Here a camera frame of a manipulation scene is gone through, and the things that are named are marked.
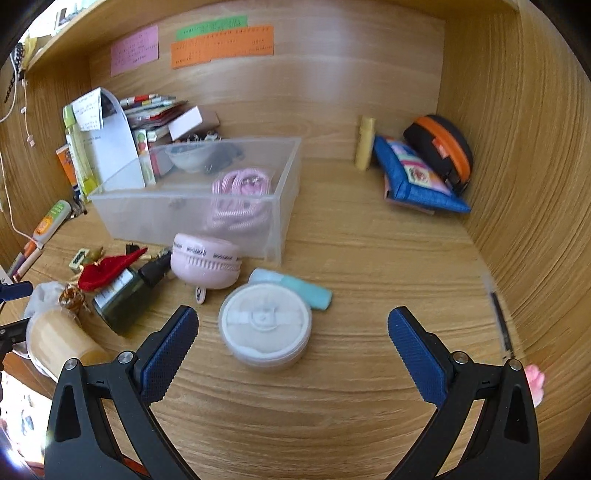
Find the dark green glass bottle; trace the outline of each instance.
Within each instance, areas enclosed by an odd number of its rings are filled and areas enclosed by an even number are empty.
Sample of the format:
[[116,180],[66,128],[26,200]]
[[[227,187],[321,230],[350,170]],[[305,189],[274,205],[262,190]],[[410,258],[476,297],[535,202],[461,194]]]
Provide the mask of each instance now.
[[115,333],[124,334],[148,308],[152,289],[170,270],[171,253],[146,263],[138,271],[127,268],[115,281],[95,295],[92,304]]

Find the yellow cup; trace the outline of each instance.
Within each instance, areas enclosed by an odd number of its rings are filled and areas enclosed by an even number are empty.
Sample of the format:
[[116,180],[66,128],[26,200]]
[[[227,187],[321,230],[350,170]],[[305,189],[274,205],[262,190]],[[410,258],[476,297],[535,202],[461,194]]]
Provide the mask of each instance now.
[[57,381],[70,358],[82,365],[110,362],[112,358],[77,322],[76,315],[56,306],[34,315],[27,327],[27,349],[34,364],[46,370]]

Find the white charging cable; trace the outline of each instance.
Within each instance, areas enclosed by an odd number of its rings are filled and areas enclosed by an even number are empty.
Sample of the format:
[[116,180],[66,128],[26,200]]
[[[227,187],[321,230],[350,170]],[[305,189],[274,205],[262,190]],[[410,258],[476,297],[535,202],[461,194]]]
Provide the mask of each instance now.
[[[14,75],[15,78],[18,78],[18,72],[17,72],[17,66],[14,64],[14,58],[12,58],[12,53],[10,54],[10,62],[12,63],[12,69],[14,70]],[[12,97],[12,105],[10,107],[10,110],[8,111],[8,113],[6,114],[6,116],[4,118],[2,118],[0,120],[0,124],[2,122],[4,122],[4,120],[6,120],[10,114],[12,113],[12,111],[14,110],[14,104],[17,101],[17,85],[18,82],[15,82],[15,86],[14,86],[14,96]],[[15,225],[14,225],[14,218],[12,217],[12,206],[10,204],[10,195],[8,194],[8,180],[6,177],[6,171],[4,170],[4,159],[2,158],[2,152],[0,151],[0,168],[2,169],[2,179],[4,180],[4,192],[6,193],[6,200],[8,202],[8,213],[10,215],[10,223],[12,225],[12,229],[18,233],[19,235],[22,235],[23,237],[29,239],[31,242],[33,242],[38,248],[42,248],[42,246],[40,246],[40,244],[31,236],[27,235],[26,233],[21,232]]]
[[29,123],[27,122],[27,83],[29,83],[27,81],[27,79],[23,78],[22,79],[22,89],[25,92],[25,106],[22,107],[21,113],[23,113],[25,115],[25,130],[27,131],[27,142],[29,142],[30,146],[34,147],[35,140],[33,140],[33,136],[29,132]]

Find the green sticky note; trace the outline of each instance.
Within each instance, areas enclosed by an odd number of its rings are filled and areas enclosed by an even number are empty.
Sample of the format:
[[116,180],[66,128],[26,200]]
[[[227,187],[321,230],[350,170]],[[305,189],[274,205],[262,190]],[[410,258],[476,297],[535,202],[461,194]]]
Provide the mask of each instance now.
[[206,35],[208,33],[221,32],[222,30],[230,30],[231,28],[247,26],[248,19],[246,15],[219,18],[218,20],[201,22],[189,27],[181,28],[177,31],[177,41],[187,40],[188,38],[198,37],[199,35]]

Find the red bow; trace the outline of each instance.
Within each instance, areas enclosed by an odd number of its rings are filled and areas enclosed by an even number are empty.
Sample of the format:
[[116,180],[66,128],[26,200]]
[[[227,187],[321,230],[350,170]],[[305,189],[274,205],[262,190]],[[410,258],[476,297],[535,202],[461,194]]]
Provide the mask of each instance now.
[[129,255],[105,257],[98,265],[86,265],[78,280],[78,286],[82,291],[93,292],[111,285],[123,270],[137,262],[147,251],[147,248],[142,248]]

